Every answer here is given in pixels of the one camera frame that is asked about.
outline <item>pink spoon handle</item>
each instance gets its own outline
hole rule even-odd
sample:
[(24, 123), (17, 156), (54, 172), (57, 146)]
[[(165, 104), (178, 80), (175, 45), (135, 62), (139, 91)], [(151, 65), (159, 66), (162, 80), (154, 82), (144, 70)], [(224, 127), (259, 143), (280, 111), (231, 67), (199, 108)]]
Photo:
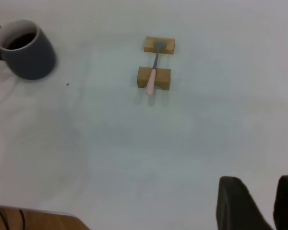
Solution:
[(146, 86), (146, 93), (148, 95), (154, 94), (155, 78), (156, 78), (156, 69), (152, 69)]

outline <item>metal spoon head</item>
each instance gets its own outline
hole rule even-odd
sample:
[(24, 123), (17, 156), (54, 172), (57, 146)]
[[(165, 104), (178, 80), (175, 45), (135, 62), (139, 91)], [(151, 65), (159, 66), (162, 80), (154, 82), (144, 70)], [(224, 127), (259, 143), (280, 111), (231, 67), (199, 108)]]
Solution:
[(158, 51), (163, 49), (166, 45), (167, 45), (167, 43), (165, 41), (155, 41), (155, 43), (154, 43), (154, 46)]

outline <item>coffee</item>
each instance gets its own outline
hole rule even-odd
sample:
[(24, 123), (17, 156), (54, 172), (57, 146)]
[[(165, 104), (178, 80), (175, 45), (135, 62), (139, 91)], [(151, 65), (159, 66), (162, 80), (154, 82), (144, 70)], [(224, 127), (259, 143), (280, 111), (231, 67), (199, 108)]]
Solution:
[(35, 38), (36, 33), (29, 33), (29, 34), (24, 34), (15, 40), (13, 40), (7, 47), (7, 49), (20, 49), (30, 42), (33, 41)]

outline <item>black cable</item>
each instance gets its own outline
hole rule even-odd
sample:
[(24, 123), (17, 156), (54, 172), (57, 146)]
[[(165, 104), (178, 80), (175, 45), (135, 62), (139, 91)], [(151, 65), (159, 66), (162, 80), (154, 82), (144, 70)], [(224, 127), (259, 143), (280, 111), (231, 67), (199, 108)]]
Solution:
[[(24, 213), (23, 213), (23, 211), (22, 211), (21, 209), (19, 210), (19, 212), (20, 212), (20, 215), (21, 215), (21, 219), (23, 220), (23, 230), (25, 230)], [(0, 211), (0, 216), (1, 216), (1, 219), (3, 220), (3, 223), (4, 223), (4, 225), (5, 225), (6, 230), (10, 230), (9, 224), (8, 224), (8, 222), (6, 221), (4, 215), (3, 215), (3, 213), (2, 213), (1, 211)]]
[(25, 219), (24, 219), (24, 213), (23, 213), (23, 211), (22, 211), (21, 209), (19, 210), (19, 212), (20, 212), (21, 218), (23, 219), (23, 230), (25, 230)]
[(4, 218), (4, 216), (3, 216), (3, 214), (2, 214), (1, 211), (0, 211), (0, 216), (1, 216), (1, 219), (3, 220), (3, 223), (4, 223), (4, 225), (5, 225), (6, 230), (10, 230), (9, 225), (8, 225), (8, 222), (7, 222), (6, 219)]

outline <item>wooden floor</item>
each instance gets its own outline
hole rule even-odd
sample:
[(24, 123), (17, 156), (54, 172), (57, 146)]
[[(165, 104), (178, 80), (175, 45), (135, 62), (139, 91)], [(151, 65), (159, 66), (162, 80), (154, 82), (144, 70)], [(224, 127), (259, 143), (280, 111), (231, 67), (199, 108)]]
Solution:
[[(10, 230), (22, 230), (22, 218), (18, 209), (0, 208)], [(89, 230), (79, 219), (70, 216), (25, 211), (26, 230)], [(6, 230), (0, 217), (0, 230)]]

